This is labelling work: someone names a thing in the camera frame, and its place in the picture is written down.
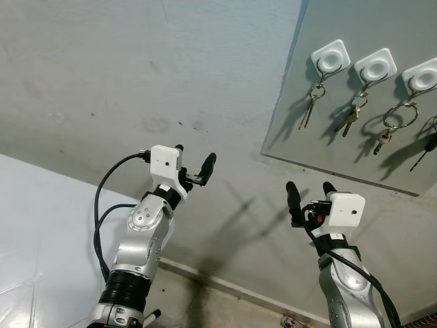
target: baseboard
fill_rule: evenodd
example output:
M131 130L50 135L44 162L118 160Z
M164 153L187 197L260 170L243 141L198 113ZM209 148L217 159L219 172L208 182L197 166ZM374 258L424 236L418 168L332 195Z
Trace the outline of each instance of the baseboard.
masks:
M206 286L213 287L215 289L231 294L235 297L240 297L246 301L262 306L263 308L282 313L288 316L292 316L297 320L301 320L304 323L309 323L317 328L330 328L329 321L319 316L315 316L309 312L297 309L287 304L269 299L250 290L241 288L237 285L226 282L225 280L217 277L205 276L200 271L190 268L189 266L161 258L160 267L163 269L172 271L191 280L195 280L205 284Z

